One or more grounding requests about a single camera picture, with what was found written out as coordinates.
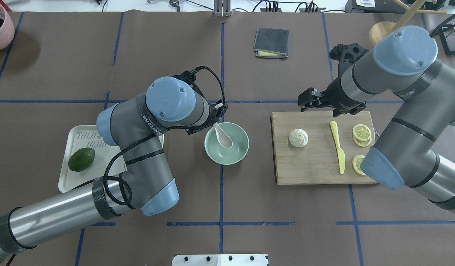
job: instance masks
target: lemon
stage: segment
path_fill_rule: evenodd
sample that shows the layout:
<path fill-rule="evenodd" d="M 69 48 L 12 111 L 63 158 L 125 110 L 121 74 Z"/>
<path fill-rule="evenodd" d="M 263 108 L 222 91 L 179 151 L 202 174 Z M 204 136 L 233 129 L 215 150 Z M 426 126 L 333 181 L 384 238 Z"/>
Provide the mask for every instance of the lemon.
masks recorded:
<path fill-rule="evenodd" d="M 93 148 L 81 148 L 68 160 L 68 168 L 74 172 L 81 172 L 88 168 L 95 160 Z"/>
<path fill-rule="evenodd" d="M 362 172 L 362 169 L 360 168 L 360 165 L 362 164 L 362 161 L 364 160 L 364 158 L 365 158 L 365 156 L 362 154 L 356 155 L 356 156 L 354 156 L 354 158 L 352 158 L 352 167 L 360 175 L 366 175 L 366 174 L 364 174 L 364 172 Z"/>
<path fill-rule="evenodd" d="M 372 143 L 372 138 L 369 138 L 368 141 L 359 141 L 354 136 L 352 136 L 352 139 L 354 140 L 354 143 L 359 147 L 367 147 Z"/>
<path fill-rule="evenodd" d="M 363 124 L 357 124 L 352 129 L 352 134 L 358 141 L 368 141 L 372 138 L 372 132 L 370 128 Z"/>

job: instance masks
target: pink bucket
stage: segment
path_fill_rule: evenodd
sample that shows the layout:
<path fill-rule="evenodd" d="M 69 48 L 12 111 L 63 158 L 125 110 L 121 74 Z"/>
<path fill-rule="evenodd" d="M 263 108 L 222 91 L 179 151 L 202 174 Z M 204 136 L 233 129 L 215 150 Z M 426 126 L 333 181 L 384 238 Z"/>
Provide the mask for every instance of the pink bucket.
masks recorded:
<path fill-rule="evenodd" d="M 0 18 L 4 19 L 4 23 L 0 28 L 0 50 L 6 48 L 14 37 L 14 24 L 8 12 L 0 5 Z"/>

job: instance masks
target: gray cloth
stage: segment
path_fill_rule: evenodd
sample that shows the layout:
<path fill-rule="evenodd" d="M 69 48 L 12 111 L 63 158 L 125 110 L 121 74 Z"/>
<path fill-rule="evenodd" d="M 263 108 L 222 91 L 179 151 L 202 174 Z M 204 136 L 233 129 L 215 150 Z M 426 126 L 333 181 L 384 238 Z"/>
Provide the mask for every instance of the gray cloth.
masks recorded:
<path fill-rule="evenodd" d="M 288 34 L 285 29 L 258 28 L 254 51 L 257 57 L 262 58 L 288 58 Z M 261 55 L 262 52 L 273 52 L 278 55 Z"/>

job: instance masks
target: knife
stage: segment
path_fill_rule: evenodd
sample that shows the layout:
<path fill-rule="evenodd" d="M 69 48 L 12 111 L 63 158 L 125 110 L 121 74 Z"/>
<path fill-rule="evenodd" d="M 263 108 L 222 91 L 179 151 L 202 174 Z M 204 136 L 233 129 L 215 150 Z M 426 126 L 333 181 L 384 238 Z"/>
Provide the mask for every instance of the knife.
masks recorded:
<path fill-rule="evenodd" d="M 332 137 L 334 138 L 336 151 L 338 152 L 339 173 L 342 175 L 344 174 L 344 168 L 346 167 L 346 154 L 344 154 L 344 150 L 341 149 L 341 145 L 339 144 L 338 124 L 336 121 L 331 121 L 329 126 L 331 127 Z"/>

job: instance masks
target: spoon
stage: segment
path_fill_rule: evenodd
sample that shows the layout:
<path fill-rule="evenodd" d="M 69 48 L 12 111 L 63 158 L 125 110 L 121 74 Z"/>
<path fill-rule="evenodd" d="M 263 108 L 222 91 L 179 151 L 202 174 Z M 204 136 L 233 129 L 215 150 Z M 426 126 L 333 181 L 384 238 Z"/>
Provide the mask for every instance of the spoon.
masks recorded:
<path fill-rule="evenodd" d="M 218 123 L 213 124 L 214 130 L 216 131 L 216 138 L 218 139 L 219 144 L 226 149 L 232 147 L 232 140 L 229 136 L 221 129 Z"/>

